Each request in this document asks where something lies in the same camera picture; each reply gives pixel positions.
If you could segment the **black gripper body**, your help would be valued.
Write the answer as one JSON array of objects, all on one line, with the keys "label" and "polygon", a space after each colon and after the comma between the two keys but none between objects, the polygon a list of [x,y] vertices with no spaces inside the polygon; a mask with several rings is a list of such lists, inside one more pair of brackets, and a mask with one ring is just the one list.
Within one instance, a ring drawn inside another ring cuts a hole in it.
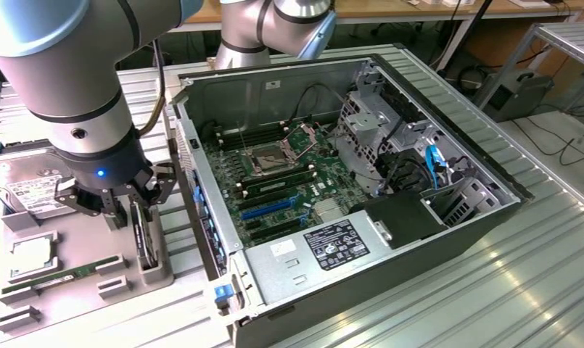
[{"label": "black gripper body", "polygon": [[102,152],[77,154],[61,149],[57,149],[57,152],[77,182],[92,189],[113,189],[133,181],[144,186],[154,176],[136,128],[132,128],[122,140]]}]

